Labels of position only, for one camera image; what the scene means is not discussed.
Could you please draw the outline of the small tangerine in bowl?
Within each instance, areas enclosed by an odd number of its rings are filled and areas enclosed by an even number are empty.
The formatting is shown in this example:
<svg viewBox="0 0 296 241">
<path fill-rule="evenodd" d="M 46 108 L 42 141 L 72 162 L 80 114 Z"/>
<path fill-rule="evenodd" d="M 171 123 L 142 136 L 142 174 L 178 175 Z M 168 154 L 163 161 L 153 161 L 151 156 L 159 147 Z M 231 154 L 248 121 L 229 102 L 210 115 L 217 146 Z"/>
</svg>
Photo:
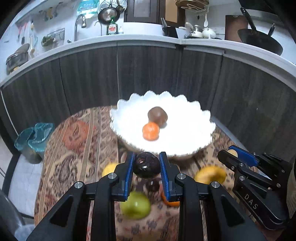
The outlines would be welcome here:
<svg viewBox="0 0 296 241">
<path fill-rule="evenodd" d="M 155 122 L 148 122 L 142 128 L 142 136 L 148 141 L 157 140 L 159 138 L 159 126 Z"/>
</svg>

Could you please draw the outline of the white scalloped ceramic bowl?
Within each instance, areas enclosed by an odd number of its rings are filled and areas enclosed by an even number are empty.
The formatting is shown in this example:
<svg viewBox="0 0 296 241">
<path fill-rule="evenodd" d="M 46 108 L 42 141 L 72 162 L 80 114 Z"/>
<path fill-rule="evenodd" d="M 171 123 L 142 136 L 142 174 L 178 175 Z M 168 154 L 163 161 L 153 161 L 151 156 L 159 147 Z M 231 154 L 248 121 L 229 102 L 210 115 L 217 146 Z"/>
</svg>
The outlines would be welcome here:
<svg viewBox="0 0 296 241">
<path fill-rule="evenodd" d="M 168 115 L 155 141 L 145 140 L 142 129 L 149 122 L 148 112 L 154 107 L 162 108 Z M 198 101 L 188 101 L 184 95 L 172 96 L 164 91 L 156 94 L 149 90 L 144 95 L 131 94 L 129 100 L 120 99 L 110 114 L 110 128 L 133 152 L 166 152 L 177 160 L 193 156 L 213 141 L 216 124 L 211 113 L 202 110 Z"/>
</svg>

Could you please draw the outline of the green apple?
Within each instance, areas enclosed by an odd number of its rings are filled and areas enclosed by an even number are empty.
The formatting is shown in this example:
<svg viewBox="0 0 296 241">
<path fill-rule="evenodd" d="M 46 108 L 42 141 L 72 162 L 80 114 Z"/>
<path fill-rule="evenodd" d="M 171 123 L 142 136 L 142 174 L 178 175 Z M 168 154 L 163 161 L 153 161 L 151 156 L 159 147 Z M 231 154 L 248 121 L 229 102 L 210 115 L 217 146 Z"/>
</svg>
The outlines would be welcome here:
<svg viewBox="0 0 296 241">
<path fill-rule="evenodd" d="M 143 219 L 151 212 L 151 203 L 143 193 L 132 191 L 127 200 L 120 203 L 120 208 L 129 219 Z"/>
</svg>

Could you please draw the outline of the white teapot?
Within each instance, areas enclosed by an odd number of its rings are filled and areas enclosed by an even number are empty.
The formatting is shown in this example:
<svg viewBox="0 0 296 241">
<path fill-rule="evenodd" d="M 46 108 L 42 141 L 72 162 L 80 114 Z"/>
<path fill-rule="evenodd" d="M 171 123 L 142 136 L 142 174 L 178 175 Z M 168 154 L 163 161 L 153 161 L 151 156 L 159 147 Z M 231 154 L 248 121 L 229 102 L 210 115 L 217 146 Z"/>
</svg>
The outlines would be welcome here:
<svg viewBox="0 0 296 241">
<path fill-rule="evenodd" d="M 216 33 L 211 28 L 203 28 L 202 35 L 203 35 L 203 38 L 205 38 L 205 39 L 215 39 L 216 38 Z"/>
</svg>

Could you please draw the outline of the small tan round fruit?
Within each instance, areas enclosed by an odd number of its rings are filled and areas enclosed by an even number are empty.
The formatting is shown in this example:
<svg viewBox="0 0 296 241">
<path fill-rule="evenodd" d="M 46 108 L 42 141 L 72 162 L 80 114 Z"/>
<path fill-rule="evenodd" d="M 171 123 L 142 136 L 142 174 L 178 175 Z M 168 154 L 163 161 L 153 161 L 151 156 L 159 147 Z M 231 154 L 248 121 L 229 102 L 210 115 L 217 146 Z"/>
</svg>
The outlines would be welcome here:
<svg viewBox="0 0 296 241">
<path fill-rule="evenodd" d="M 238 153 L 236 152 L 236 150 L 229 149 L 227 152 L 230 153 L 230 154 L 232 154 L 235 157 L 238 157 Z"/>
</svg>

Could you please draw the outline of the hanging small frying pan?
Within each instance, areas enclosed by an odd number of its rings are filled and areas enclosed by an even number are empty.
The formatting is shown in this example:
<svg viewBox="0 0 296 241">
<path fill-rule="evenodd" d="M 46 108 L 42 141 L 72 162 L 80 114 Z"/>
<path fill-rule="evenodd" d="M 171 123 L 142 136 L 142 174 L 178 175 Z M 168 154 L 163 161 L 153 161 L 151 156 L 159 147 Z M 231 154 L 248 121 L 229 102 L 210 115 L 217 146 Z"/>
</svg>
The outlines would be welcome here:
<svg viewBox="0 0 296 241">
<path fill-rule="evenodd" d="M 119 11 L 112 6 L 113 1 L 110 1 L 107 8 L 102 9 L 98 14 L 98 21 L 103 25 L 108 25 L 111 21 L 118 21 L 120 17 Z"/>
</svg>

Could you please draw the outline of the yellow mango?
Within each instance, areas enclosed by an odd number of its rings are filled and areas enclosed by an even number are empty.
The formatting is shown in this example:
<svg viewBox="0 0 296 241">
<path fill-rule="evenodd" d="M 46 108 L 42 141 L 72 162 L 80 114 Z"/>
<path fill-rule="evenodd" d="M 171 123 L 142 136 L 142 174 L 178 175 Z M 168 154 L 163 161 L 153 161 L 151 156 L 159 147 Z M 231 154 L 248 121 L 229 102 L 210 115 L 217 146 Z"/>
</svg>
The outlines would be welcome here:
<svg viewBox="0 0 296 241">
<path fill-rule="evenodd" d="M 200 169 L 194 176 L 194 180 L 203 184 L 217 181 L 222 184 L 226 179 L 226 171 L 217 166 L 206 166 Z"/>
</svg>

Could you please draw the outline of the black wok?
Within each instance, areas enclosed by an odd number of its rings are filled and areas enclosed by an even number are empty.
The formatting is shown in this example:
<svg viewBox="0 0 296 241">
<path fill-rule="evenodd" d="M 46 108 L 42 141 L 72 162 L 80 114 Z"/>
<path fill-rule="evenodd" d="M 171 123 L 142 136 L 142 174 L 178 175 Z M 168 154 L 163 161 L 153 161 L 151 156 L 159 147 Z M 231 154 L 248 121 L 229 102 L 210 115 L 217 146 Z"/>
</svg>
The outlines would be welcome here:
<svg viewBox="0 0 296 241">
<path fill-rule="evenodd" d="M 268 34 L 260 32 L 256 29 L 255 24 L 248 11 L 243 7 L 241 7 L 240 10 L 251 27 L 250 29 L 240 29 L 237 31 L 240 40 L 244 44 L 259 47 L 281 56 L 283 52 L 283 47 L 277 40 L 273 39 L 272 37 L 276 28 L 276 24 L 272 24 Z"/>
</svg>

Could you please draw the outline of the yellow lemon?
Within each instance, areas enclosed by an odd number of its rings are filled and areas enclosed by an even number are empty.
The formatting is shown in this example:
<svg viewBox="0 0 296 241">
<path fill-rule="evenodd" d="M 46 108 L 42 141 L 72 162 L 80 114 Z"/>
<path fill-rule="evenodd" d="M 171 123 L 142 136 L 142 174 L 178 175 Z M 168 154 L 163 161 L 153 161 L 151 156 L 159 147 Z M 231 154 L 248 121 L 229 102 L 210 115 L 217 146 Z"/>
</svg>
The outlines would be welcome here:
<svg viewBox="0 0 296 241">
<path fill-rule="evenodd" d="M 106 165 L 103 172 L 102 172 L 102 177 L 104 177 L 110 173 L 114 173 L 117 165 L 118 165 L 118 163 L 110 163 L 110 164 Z"/>
</svg>

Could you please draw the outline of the dark pot with lid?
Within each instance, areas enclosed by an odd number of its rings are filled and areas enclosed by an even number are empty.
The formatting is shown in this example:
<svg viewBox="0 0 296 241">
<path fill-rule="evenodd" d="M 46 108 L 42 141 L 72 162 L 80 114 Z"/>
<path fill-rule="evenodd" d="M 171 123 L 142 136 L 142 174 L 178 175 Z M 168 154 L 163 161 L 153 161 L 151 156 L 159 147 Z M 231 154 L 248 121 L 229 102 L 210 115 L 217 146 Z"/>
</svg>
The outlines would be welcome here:
<svg viewBox="0 0 296 241">
<path fill-rule="evenodd" d="M 6 59 L 6 73 L 10 74 L 14 69 L 25 64 L 29 60 L 28 50 L 30 44 L 26 43 L 20 46 L 13 54 Z"/>
</svg>

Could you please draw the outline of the dark purple plum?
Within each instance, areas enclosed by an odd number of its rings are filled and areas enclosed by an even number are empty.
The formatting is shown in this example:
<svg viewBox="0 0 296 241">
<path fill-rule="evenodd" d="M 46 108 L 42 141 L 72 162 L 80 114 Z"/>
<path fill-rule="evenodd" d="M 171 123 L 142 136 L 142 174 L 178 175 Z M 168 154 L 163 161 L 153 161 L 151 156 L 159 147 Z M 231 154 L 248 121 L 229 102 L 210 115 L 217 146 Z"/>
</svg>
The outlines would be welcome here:
<svg viewBox="0 0 296 241">
<path fill-rule="evenodd" d="M 156 177 L 161 171 L 159 159 L 150 152 L 139 153 L 133 163 L 133 172 L 140 178 Z"/>
</svg>

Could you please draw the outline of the brown passion fruit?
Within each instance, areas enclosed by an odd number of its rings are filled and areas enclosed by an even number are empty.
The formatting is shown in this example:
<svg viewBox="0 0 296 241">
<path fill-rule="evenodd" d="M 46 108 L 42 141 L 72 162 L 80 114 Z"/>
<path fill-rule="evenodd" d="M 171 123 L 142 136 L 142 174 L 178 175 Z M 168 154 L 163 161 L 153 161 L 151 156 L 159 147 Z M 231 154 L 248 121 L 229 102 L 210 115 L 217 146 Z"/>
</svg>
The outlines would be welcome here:
<svg viewBox="0 0 296 241">
<path fill-rule="evenodd" d="M 154 122 L 159 127 L 162 127 L 168 120 L 167 113 L 159 106 L 150 109 L 147 116 L 149 122 Z"/>
</svg>

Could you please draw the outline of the teal plastic basket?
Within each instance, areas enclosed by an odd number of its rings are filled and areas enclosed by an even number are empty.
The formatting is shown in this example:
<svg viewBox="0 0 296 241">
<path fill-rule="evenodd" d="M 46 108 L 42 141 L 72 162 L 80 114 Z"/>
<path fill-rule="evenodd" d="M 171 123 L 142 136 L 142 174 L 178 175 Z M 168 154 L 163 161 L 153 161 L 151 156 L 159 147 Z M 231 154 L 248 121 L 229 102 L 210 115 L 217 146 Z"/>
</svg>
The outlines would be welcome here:
<svg viewBox="0 0 296 241">
<path fill-rule="evenodd" d="M 54 130 L 53 123 L 36 123 L 34 127 L 27 128 L 18 135 L 14 146 L 29 163 L 39 164 Z"/>
</svg>

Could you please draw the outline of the green dish soap bottle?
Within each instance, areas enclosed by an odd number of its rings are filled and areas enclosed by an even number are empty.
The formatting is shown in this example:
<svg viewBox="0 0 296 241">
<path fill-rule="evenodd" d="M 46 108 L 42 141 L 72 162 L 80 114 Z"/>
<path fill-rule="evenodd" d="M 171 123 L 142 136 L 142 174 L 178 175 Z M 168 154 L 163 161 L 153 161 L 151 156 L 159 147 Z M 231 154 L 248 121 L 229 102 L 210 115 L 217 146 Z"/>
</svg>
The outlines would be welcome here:
<svg viewBox="0 0 296 241">
<path fill-rule="evenodd" d="M 107 35 L 117 35 L 118 34 L 118 25 L 114 20 L 114 17 L 111 18 L 110 23 L 107 25 Z"/>
</svg>

